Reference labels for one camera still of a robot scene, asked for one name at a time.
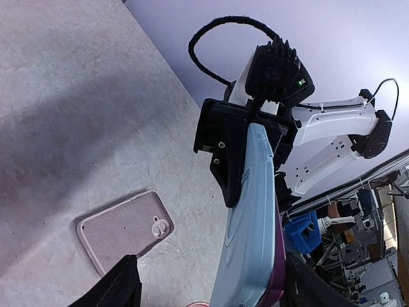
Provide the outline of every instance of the light blue plastic item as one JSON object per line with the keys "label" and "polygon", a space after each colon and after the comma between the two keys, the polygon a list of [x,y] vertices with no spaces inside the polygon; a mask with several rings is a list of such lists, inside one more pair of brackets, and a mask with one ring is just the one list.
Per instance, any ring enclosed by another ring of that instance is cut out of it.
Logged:
{"label": "light blue plastic item", "polygon": [[252,123],[237,205],[228,223],[211,307],[253,307],[268,287],[275,253],[273,151],[264,126]]}
{"label": "light blue plastic item", "polygon": [[322,242],[315,211],[292,218],[284,229],[293,247],[303,254],[311,253]]}

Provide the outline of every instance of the gray countertop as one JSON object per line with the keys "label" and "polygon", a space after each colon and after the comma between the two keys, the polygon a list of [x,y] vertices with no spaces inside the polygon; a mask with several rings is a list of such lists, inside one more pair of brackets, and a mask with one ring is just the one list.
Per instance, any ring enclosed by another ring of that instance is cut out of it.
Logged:
{"label": "gray countertop", "polygon": [[1,305],[83,295],[75,218],[147,189],[175,232],[139,261],[142,306],[208,301],[227,210],[199,109],[138,23],[119,0],[3,1],[0,20]]}

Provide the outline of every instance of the black cable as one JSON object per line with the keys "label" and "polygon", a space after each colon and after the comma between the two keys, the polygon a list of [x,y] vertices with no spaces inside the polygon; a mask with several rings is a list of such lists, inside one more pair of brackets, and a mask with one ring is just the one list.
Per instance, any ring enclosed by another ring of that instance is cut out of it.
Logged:
{"label": "black cable", "polygon": [[378,85],[378,88],[377,88],[376,91],[374,92],[374,94],[373,94],[373,96],[371,97],[371,99],[368,100],[368,102],[371,102],[371,101],[375,98],[375,95],[378,93],[378,91],[379,91],[379,89],[382,87],[382,85],[383,85],[384,83],[388,82],[388,81],[392,81],[392,82],[394,82],[395,85],[396,85],[395,108],[394,108],[394,112],[393,112],[393,114],[392,114],[392,118],[390,118],[390,119],[393,121],[394,118],[395,118],[395,115],[396,115],[397,105],[399,104],[399,84],[397,83],[397,81],[396,81],[395,79],[389,78],[389,79],[383,80],[383,81]]}
{"label": "black cable", "polygon": [[351,197],[351,198],[336,198],[334,201],[351,201],[351,200],[357,200],[358,198]]}
{"label": "black cable", "polygon": [[[393,78],[389,78],[389,79],[385,79],[383,80],[377,87],[377,89],[375,90],[374,94],[372,95],[372,97],[368,100],[367,104],[370,103],[374,98],[375,95],[379,92],[379,89],[382,87],[382,85],[388,81],[393,81],[396,84],[396,89],[397,89],[397,93],[396,93],[396,102],[395,102],[395,109],[392,115],[391,120],[393,121],[396,115],[396,109],[397,109],[397,105],[399,103],[399,85],[397,83],[397,81]],[[335,110],[335,109],[348,109],[350,107],[362,107],[364,106],[364,104],[345,104],[343,106],[323,106],[323,107],[317,107],[317,106],[307,106],[305,104],[299,104],[296,107],[302,107],[303,109],[311,109],[311,110]]]}
{"label": "black cable", "polygon": [[265,24],[261,23],[260,21],[256,21],[250,17],[246,16],[226,16],[226,17],[221,17],[221,18],[216,18],[215,20],[211,21],[209,24],[205,25],[203,28],[201,28],[190,40],[189,42],[189,56],[192,59],[192,61],[196,64],[196,66],[205,74],[209,75],[210,77],[214,78],[215,80],[218,80],[218,82],[229,85],[230,82],[227,81],[226,79],[222,78],[221,76],[215,74],[214,72],[210,71],[207,69],[202,63],[200,63],[199,59],[197,58],[195,52],[194,52],[194,47],[199,41],[199,39],[205,35],[207,32],[209,32],[211,29],[216,28],[219,25],[222,24],[228,24],[228,23],[235,23],[235,24],[248,24],[250,26],[255,27],[256,29],[261,30],[264,32],[269,38],[272,40],[279,39],[280,36],[272,31],[269,27],[267,27]]}

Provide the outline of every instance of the blue bin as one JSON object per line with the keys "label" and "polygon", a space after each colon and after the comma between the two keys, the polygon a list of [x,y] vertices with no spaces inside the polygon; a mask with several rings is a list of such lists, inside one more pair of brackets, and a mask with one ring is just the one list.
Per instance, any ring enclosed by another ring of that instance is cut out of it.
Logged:
{"label": "blue bin", "polygon": [[293,247],[303,254],[311,253],[322,243],[315,211],[291,219],[284,229]]}

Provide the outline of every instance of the purple edge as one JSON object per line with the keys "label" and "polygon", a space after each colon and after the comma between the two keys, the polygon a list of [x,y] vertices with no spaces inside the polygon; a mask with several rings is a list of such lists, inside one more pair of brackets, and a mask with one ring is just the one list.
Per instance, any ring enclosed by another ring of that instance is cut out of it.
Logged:
{"label": "purple edge", "polygon": [[263,297],[257,306],[271,307],[280,300],[284,293],[284,283],[286,280],[286,248],[284,246],[284,236],[282,234],[281,216],[278,203],[275,210],[275,255],[273,272],[270,283]]}

